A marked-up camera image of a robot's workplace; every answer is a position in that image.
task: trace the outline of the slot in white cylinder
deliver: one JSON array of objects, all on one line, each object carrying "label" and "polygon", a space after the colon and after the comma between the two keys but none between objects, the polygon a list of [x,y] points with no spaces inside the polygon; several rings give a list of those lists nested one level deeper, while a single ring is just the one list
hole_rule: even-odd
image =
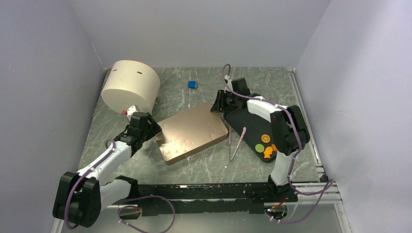
[{"label": "slot in white cylinder", "polygon": [[133,104],[139,112],[152,113],[159,87],[159,76],[150,66],[137,61],[118,61],[103,87],[102,99],[118,113]]}]

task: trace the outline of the marble tabletop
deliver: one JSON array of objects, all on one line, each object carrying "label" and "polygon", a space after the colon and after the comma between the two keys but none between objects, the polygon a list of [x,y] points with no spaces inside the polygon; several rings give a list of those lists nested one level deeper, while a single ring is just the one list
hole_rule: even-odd
[{"label": "marble tabletop", "polygon": [[[160,78],[160,90],[153,108],[153,117],[161,121],[205,101],[214,102],[217,90],[223,89],[220,67],[155,68]],[[233,67],[232,78],[245,78],[251,92],[282,105],[297,104],[296,92],[285,68]],[[197,81],[196,89],[188,81]],[[105,151],[104,141],[122,132],[127,122],[112,111],[100,97],[79,163],[83,168]],[[239,135],[234,133],[234,142]],[[265,182],[275,163],[264,163],[241,143],[236,158],[229,162],[228,139],[173,165],[166,165],[154,138],[112,175],[137,179],[140,184],[176,183],[237,183]],[[299,155],[293,173],[294,182],[318,182],[316,165],[308,146]]]}]

